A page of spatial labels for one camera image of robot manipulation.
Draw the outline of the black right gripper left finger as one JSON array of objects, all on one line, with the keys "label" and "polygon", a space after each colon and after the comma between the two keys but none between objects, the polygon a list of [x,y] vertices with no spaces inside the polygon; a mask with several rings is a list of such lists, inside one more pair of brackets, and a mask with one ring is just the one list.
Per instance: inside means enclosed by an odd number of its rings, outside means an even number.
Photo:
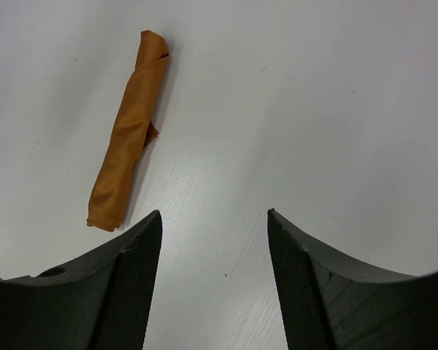
[{"label": "black right gripper left finger", "polygon": [[0,349],[142,349],[162,233],[153,211],[38,276],[0,280]]}]

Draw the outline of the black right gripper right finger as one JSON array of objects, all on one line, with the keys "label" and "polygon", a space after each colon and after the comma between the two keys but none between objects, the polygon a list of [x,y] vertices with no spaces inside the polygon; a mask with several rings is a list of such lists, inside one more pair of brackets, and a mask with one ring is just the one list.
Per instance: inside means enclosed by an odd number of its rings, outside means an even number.
[{"label": "black right gripper right finger", "polygon": [[269,251],[290,349],[438,349],[438,271],[409,276],[357,260],[275,210]]}]

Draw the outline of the orange-brown cloth napkin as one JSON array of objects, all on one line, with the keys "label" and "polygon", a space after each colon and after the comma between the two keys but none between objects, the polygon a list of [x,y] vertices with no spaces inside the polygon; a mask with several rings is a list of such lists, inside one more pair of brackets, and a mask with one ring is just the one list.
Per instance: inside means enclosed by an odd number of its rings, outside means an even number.
[{"label": "orange-brown cloth napkin", "polygon": [[165,39],[143,31],[134,71],[126,84],[88,202],[88,227],[112,232],[125,219],[137,163],[144,148],[158,135],[152,119],[168,62]]}]

